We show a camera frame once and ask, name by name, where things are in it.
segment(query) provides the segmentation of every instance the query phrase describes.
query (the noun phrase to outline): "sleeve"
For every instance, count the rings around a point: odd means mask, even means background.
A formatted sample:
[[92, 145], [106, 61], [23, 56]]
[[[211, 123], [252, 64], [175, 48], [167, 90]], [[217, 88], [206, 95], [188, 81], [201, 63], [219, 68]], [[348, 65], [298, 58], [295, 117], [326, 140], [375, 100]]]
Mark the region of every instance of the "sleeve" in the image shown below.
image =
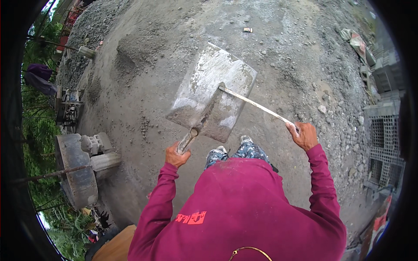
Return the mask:
[[128, 260], [144, 260], [151, 250], [155, 238], [168, 225], [173, 215], [172, 200], [176, 195], [175, 179], [177, 167], [165, 163], [158, 182], [143, 209], [128, 252]]
[[306, 152], [311, 164], [311, 185], [312, 196], [309, 198], [311, 212], [315, 213], [326, 221], [327, 226], [339, 239], [343, 240], [345, 246], [347, 230], [339, 218], [340, 206], [328, 168], [328, 160], [320, 144]]

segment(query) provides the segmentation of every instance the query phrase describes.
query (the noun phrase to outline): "maroon sweatshirt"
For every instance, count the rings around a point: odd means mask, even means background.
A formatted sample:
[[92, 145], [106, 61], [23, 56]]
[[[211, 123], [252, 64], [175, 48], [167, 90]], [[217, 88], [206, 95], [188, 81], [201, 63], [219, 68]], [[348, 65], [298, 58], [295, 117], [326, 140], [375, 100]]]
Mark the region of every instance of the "maroon sweatshirt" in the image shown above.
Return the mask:
[[[229, 158], [207, 168], [174, 220], [177, 168], [166, 163], [142, 211], [128, 260], [227, 261], [244, 246], [273, 261], [340, 260], [346, 228], [320, 144], [307, 153], [312, 169], [311, 211], [289, 204], [282, 177], [264, 160]], [[233, 261], [267, 258], [238, 251]]]

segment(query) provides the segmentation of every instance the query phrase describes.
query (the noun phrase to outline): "gold necklace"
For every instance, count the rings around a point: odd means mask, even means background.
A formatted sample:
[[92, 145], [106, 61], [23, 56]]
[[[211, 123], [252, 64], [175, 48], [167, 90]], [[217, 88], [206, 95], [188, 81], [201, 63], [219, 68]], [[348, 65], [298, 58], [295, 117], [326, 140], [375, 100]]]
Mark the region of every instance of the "gold necklace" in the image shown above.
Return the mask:
[[271, 258], [270, 258], [270, 257], [269, 257], [266, 253], [264, 253], [263, 251], [261, 251], [261, 250], [260, 250], [260, 249], [258, 249], [258, 248], [252, 247], [252, 246], [244, 246], [244, 247], [241, 247], [241, 248], [239, 248], [239, 249], [235, 250], [235, 251], [232, 253], [231, 258], [230, 258], [228, 261], [231, 261], [231, 260], [232, 260], [232, 258], [233, 258], [233, 257], [234, 257], [237, 253], [238, 253], [238, 251], [239, 251], [239, 250], [241, 250], [241, 249], [245, 249], [245, 248], [250, 248], [250, 249], [257, 250], [258, 252], [260, 252], [261, 254], [263, 254], [265, 257], [267, 257], [269, 261], [272, 261], [272, 260], [271, 260]]

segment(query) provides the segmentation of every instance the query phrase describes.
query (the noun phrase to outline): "rock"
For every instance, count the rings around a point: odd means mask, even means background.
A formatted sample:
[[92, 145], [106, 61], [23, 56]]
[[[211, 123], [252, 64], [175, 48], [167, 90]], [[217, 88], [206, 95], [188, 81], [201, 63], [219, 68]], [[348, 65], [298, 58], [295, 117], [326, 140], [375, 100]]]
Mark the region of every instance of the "rock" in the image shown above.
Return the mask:
[[322, 114], [326, 114], [326, 107], [324, 105], [319, 105], [318, 106], [318, 110], [322, 113]]
[[355, 168], [353, 168], [353, 167], [352, 167], [352, 168], [350, 169], [350, 171], [348, 172], [348, 177], [353, 177], [353, 176], [354, 176], [354, 174], [356, 173], [356, 171], [357, 171], [357, 170], [356, 170]]
[[357, 119], [360, 123], [360, 125], [364, 124], [364, 117], [363, 116], [359, 116], [359, 118]]
[[357, 171], [358, 171], [358, 172], [360, 172], [360, 173], [362, 173], [362, 172], [363, 172], [363, 170], [364, 170], [364, 164], [360, 164], [360, 165], [357, 167]]

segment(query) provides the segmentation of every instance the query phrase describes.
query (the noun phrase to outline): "patterned pants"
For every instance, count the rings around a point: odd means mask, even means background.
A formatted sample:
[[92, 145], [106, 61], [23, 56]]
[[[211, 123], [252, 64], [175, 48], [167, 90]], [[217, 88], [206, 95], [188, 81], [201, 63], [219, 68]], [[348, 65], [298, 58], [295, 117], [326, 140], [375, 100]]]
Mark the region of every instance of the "patterned pants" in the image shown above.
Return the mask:
[[[258, 145], [250, 141], [244, 141], [241, 146], [238, 148], [237, 152], [234, 153], [232, 158], [251, 158], [251, 159], [261, 159], [270, 164], [268, 156], [265, 154], [264, 150]], [[228, 153], [221, 153], [219, 150], [211, 150], [206, 157], [206, 166], [205, 169], [209, 168], [218, 160], [227, 160], [229, 158]]]

